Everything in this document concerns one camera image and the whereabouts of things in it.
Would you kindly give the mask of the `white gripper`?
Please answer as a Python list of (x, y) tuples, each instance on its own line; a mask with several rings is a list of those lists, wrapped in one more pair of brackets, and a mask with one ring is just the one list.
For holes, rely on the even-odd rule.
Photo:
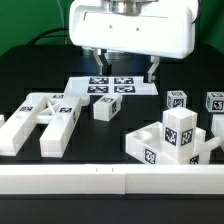
[(111, 74), (103, 49), (153, 55), (145, 83), (155, 81), (160, 57), (183, 59), (193, 51), (196, 0), (145, 2), (138, 15), (113, 13), (109, 5), (110, 0), (75, 0), (69, 14), (72, 43), (94, 48), (100, 75)]

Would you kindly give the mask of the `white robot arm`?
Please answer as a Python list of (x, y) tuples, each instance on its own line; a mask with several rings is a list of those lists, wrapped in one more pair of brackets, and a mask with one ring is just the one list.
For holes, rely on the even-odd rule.
[(145, 80), (162, 57), (183, 59), (195, 46), (201, 0), (75, 0), (69, 13), (73, 44), (93, 50), (101, 75), (111, 73), (105, 50), (151, 57)]

